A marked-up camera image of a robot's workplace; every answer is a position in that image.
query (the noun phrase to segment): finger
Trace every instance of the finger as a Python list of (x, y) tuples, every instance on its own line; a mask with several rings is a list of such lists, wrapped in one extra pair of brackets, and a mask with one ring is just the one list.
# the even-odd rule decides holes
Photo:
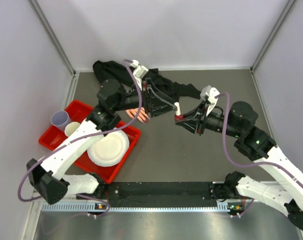
[(139, 113), (139, 117), (140, 117), (144, 122), (147, 122), (146, 117), (144, 116), (144, 114), (142, 114), (142, 112)]
[(145, 112), (145, 109), (142, 107), (141, 111), (140, 111), (146, 118), (150, 119), (150, 117), (148, 116), (148, 114)]
[(127, 115), (128, 115), (131, 119), (134, 118), (134, 115), (133, 115), (133, 113), (132, 113), (130, 110), (126, 110), (126, 113), (127, 113)]
[(140, 116), (138, 116), (137, 119), (138, 119), (139, 121), (141, 121), (142, 123), (144, 122), (144, 120), (143, 120)]

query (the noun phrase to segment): plate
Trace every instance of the plate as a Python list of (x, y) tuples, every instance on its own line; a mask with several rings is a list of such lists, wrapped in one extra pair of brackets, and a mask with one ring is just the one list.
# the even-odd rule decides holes
[(109, 133), (94, 143), (87, 150), (89, 159), (101, 167), (111, 167), (118, 164), (130, 146), (125, 132), (118, 130)]

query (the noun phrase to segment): hand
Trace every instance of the hand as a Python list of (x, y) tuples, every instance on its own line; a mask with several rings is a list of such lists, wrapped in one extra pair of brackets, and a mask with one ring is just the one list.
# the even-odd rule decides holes
[[(129, 110), (126, 110), (126, 113), (128, 114), (128, 116), (130, 118), (133, 119), (134, 116), (137, 114), (137, 111), (138, 111), (138, 108), (129, 109)], [(150, 119), (150, 118), (148, 117), (148, 114), (145, 112), (145, 109), (143, 107), (140, 109), (140, 113), (139, 113), (137, 119), (139, 121), (141, 121), (142, 123), (144, 123), (144, 122), (148, 123), (148, 119)]]

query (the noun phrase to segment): purple cup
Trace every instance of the purple cup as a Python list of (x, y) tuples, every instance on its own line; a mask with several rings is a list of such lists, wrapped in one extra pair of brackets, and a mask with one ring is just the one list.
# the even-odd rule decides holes
[(66, 111), (57, 111), (55, 112), (51, 118), (50, 122), (53, 126), (61, 130), (62, 132), (65, 131), (65, 128), (68, 124), (72, 122), (68, 112)]

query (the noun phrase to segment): red plastic tray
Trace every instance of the red plastic tray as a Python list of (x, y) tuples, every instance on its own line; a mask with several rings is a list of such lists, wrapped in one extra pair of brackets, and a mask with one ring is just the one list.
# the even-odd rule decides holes
[[(73, 122), (79, 123), (81, 123), (92, 110), (93, 107), (78, 100), (72, 101), (65, 109), (65, 111), (69, 114), (71, 120)], [(117, 124), (116, 127), (119, 128), (123, 125), (125, 125), (125, 123), (121, 121)], [(87, 151), (85, 151), (83, 155), (81, 155), (77, 159), (77, 161), (75, 161), (74, 164), (88, 173), (98, 174), (106, 183), (110, 184), (116, 177), (126, 158), (129, 156), (130, 152), (133, 150), (134, 146), (136, 145), (138, 139), (141, 136), (141, 131), (132, 126), (126, 127), (125, 129), (123, 129), (123, 131), (128, 136), (129, 148), (117, 165), (109, 167), (97, 166), (90, 160)], [(51, 125), (47, 129), (47, 131), (40, 137), (38, 142), (44, 147), (50, 150), (54, 150), (66, 139), (67, 137), (62, 131)]]

